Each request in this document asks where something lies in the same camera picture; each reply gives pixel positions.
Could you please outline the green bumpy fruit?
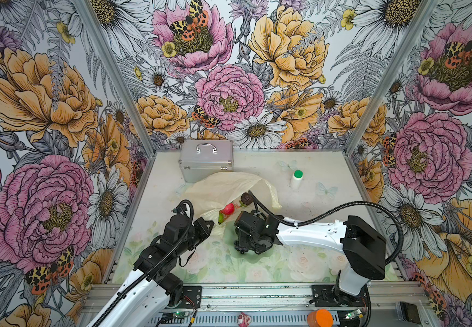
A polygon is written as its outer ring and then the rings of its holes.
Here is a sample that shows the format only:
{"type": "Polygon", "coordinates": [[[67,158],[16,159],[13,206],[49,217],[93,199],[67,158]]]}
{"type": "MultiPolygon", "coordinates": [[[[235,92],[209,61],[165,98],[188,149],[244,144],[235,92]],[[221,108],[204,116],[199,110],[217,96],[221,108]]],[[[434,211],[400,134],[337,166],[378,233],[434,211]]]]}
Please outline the green bumpy fruit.
{"type": "Polygon", "coordinates": [[[222,224],[225,221],[225,215],[222,212],[218,213],[218,224],[222,224]]]}

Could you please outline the red pink apple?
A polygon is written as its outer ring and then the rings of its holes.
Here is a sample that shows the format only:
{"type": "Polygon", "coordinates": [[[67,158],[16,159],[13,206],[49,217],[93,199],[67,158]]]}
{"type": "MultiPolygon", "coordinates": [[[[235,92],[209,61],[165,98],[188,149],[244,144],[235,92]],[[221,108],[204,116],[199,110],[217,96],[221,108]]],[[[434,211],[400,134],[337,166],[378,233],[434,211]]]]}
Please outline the red pink apple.
{"type": "Polygon", "coordinates": [[[220,211],[224,216],[233,215],[235,212],[235,206],[233,203],[229,203],[220,211]]]}

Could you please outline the translucent yellow plastic bag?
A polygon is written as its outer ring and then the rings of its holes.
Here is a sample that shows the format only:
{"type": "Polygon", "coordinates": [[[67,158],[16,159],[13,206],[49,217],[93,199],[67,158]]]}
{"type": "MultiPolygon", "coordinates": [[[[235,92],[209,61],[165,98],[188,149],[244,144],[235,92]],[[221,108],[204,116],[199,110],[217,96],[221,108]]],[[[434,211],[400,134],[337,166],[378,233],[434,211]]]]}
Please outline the translucent yellow plastic bag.
{"type": "Polygon", "coordinates": [[[218,223],[218,214],[226,205],[237,203],[241,196],[251,191],[271,211],[282,208],[277,189],[263,177],[247,172],[219,172],[196,183],[184,183],[176,189],[181,200],[189,200],[194,206],[195,217],[212,220],[212,235],[222,237],[228,223],[218,223]]]}

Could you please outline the dark brown fruit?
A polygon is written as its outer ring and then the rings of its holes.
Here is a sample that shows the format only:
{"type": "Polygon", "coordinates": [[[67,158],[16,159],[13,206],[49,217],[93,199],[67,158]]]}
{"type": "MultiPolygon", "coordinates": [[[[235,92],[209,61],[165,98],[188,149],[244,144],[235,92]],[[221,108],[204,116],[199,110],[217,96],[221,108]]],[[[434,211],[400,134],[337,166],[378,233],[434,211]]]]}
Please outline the dark brown fruit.
{"type": "Polygon", "coordinates": [[[247,206],[249,206],[249,205],[252,204],[252,203],[253,203],[253,197],[252,197],[249,193],[245,192],[245,193],[243,193],[243,194],[241,195],[241,197],[240,197],[240,205],[241,205],[242,207],[247,207],[247,206]]]}

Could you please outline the light green wavy plate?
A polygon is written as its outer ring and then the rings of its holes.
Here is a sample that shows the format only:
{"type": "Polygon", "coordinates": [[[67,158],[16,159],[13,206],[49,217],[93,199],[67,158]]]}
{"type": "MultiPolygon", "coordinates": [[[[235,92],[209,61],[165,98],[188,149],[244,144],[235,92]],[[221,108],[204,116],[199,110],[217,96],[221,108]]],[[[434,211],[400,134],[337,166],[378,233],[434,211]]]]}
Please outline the light green wavy plate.
{"type": "Polygon", "coordinates": [[[229,255],[233,260],[242,260],[250,264],[256,264],[259,261],[263,261],[266,258],[272,258],[273,255],[276,255],[280,252],[280,247],[273,247],[272,249],[266,251],[262,254],[256,254],[252,250],[246,253],[240,253],[235,248],[235,242],[237,241],[236,228],[233,222],[229,222],[225,226],[225,232],[223,236],[223,241],[229,249],[229,255]]]}

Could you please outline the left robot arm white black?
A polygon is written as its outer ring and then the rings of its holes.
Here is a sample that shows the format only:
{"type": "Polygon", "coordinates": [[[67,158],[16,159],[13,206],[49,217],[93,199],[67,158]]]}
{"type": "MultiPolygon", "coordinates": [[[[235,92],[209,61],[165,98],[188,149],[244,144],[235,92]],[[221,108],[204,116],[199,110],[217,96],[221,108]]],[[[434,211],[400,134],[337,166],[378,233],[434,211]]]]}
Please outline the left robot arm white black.
{"type": "Polygon", "coordinates": [[[115,296],[89,326],[144,326],[167,306],[180,302],[183,281],[171,271],[179,258],[210,237],[215,222],[174,215],[145,248],[115,296]]]}

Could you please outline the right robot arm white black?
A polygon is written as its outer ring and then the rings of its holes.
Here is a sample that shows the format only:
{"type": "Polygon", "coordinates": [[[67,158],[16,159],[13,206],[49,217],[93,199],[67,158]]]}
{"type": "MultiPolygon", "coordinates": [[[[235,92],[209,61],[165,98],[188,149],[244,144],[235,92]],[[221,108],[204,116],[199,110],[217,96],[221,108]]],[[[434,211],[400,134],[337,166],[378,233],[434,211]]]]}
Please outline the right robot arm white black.
{"type": "Polygon", "coordinates": [[[386,240],[358,216],[350,215],[345,222],[305,224],[282,216],[263,219],[242,212],[234,226],[235,248],[240,253],[259,255],[274,245],[308,245],[344,255],[347,263],[338,273],[335,286],[313,292],[320,307],[361,305],[367,297],[367,283],[385,278],[386,240]]]}

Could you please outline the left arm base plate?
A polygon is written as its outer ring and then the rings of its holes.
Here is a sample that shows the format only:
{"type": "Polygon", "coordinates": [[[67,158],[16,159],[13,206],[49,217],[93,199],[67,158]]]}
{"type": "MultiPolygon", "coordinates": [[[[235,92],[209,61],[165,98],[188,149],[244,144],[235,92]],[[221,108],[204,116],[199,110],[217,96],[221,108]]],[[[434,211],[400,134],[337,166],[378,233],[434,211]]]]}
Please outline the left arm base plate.
{"type": "Polygon", "coordinates": [[[202,293],[201,286],[180,286],[171,293],[168,308],[199,309],[202,293]]]}

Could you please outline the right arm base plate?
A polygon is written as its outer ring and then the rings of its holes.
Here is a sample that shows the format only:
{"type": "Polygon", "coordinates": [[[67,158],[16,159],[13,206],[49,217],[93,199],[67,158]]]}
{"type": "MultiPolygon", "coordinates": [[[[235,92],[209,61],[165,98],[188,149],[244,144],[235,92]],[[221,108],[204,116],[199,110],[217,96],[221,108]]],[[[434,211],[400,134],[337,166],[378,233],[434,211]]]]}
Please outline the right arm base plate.
{"type": "Polygon", "coordinates": [[[312,299],[309,304],[315,307],[366,307],[369,296],[365,290],[357,296],[351,296],[338,289],[335,285],[316,284],[311,286],[312,299]]]}

